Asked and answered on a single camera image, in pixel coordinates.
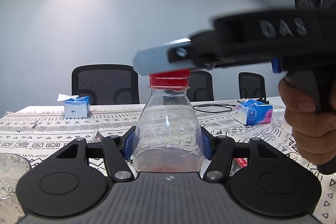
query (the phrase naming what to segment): black cable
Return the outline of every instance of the black cable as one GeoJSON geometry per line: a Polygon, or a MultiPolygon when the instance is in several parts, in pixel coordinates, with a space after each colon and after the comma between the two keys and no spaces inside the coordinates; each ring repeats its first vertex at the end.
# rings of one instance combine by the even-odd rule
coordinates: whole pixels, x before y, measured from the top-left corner
{"type": "Polygon", "coordinates": [[[233,110],[232,107],[236,107],[236,105],[229,105],[229,104],[203,104],[203,105],[195,105],[193,106],[193,109],[200,112],[206,112],[206,113],[223,113],[223,112],[231,112],[233,110]],[[222,111],[206,111],[206,110],[200,110],[196,109],[195,107],[208,107],[208,106],[218,106],[218,107],[226,107],[226,110],[222,111]]]}

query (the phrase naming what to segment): blue gripper pad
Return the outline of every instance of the blue gripper pad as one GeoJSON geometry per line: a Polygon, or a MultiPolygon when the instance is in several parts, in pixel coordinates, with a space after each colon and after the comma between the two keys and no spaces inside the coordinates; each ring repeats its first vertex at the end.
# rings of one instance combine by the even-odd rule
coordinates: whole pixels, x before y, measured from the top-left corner
{"type": "Polygon", "coordinates": [[[211,148],[210,139],[203,132],[203,130],[205,129],[201,128],[201,130],[202,130],[202,140],[203,140],[203,154],[207,160],[211,160],[215,152],[211,148]]]}
{"type": "Polygon", "coordinates": [[[134,133],[133,131],[129,137],[125,140],[125,147],[123,150],[121,150],[121,154],[123,155],[125,160],[129,160],[132,155],[133,150],[133,139],[134,139],[134,133]]]}

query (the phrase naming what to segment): screw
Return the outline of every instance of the screw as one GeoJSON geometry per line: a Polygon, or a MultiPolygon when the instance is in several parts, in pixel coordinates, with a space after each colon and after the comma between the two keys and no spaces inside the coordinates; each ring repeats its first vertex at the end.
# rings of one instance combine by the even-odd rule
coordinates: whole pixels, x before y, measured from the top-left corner
{"type": "Polygon", "coordinates": [[[128,171],[119,171],[114,174],[114,177],[120,180],[129,179],[131,177],[131,173],[128,171]]]}
{"type": "Polygon", "coordinates": [[[177,48],[176,49],[176,54],[180,57],[186,57],[188,55],[188,52],[185,48],[177,48]]]}
{"type": "Polygon", "coordinates": [[[210,171],[207,173],[207,177],[210,179],[220,179],[222,176],[223,173],[219,171],[210,171]]]}

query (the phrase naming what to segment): tablecloth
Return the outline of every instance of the tablecloth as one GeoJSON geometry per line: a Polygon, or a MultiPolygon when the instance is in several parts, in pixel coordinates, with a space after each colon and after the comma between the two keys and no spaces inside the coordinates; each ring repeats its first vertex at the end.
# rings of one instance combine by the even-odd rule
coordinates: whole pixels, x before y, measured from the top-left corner
{"type": "MultiPolygon", "coordinates": [[[[237,104],[237,100],[215,103],[237,104]]],[[[83,137],[91,142],[96,128],[104,136],[123,135],[137,124],[143,107],[144,105],[100,106],[93,109],[88,118],[79,119],[64,118],[60,107],[40,107],[33,111],[9,113],[0,119],[0,153],[24,156],[35,167],[75,138],[83,137]]],[[[261,138],[310,170],[321,181],[323,189],[314,216],[322,223],[334,224],[336,175],[320,174],[315,165],[297,153],[294,138],[282,126],[284,112],[285,107],[274,105],[272,122],[255,126],[245,126],[234,120],[233,111],[219,114],[197,111],[196,114],[201,126],[213,135],[229,136],[236,142],[248,142],[251,137],[261,138]]],[[[102,159],[90,159],[90,166],[106,174],[102,159]]]]}

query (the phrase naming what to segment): blue tissue box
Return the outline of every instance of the blue tissue box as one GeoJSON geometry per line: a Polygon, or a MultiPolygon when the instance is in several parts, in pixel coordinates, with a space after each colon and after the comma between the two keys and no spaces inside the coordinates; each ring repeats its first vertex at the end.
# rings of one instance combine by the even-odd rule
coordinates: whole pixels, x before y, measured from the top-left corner
{"type": "Polygon", "coordinates": [[[64,101],[65,118],[87,118],[90,111],[89,97],[77,97],[64,101]]]}
{"type": "Polygon", "coordinates": [[[273,106],[256,100],[247,100],[236,106],[235,119],[245,125],[272,121],[273,106]]]}

